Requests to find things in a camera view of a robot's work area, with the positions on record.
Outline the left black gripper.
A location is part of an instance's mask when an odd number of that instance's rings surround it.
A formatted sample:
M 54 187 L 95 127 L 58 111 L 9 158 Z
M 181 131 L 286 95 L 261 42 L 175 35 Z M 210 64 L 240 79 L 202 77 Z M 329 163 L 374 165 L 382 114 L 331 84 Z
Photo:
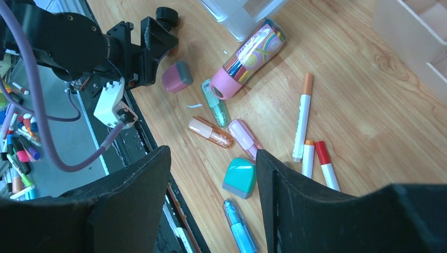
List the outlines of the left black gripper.
M 110 81 L 124 78 L 124 89 L 153 85 L 160 61 L 177 45 L 171 30 L 179 24 L 177 16 L 150 16 L 140 22 L 140 45 L 131 42 L 133 24 L 121 21 L 103 34 L 105 57 L 90 72 Z

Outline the pink plastic file organizer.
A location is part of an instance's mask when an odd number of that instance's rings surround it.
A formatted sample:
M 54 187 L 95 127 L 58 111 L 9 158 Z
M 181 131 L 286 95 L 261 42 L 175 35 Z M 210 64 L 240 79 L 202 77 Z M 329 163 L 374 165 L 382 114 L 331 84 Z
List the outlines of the pink plastic file organizer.
M 446 104 L 446 1 L 377 1 L 372 28 Z

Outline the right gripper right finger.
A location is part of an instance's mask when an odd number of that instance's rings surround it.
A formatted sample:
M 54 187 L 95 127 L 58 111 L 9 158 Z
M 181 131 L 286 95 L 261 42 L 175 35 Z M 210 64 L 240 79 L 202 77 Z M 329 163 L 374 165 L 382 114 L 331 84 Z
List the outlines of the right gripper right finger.
M 355 197 L 266 150 L 256 169 L 268 252 L 446 252 L 444 184 L 390 184 Z

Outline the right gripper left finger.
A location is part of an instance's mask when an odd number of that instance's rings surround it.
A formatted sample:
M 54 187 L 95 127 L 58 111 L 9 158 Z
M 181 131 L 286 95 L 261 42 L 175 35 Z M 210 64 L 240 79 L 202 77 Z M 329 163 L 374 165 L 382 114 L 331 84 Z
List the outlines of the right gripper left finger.
M 1 252 L 153 252 L 171 150 L 58 197 L 1 199 Z

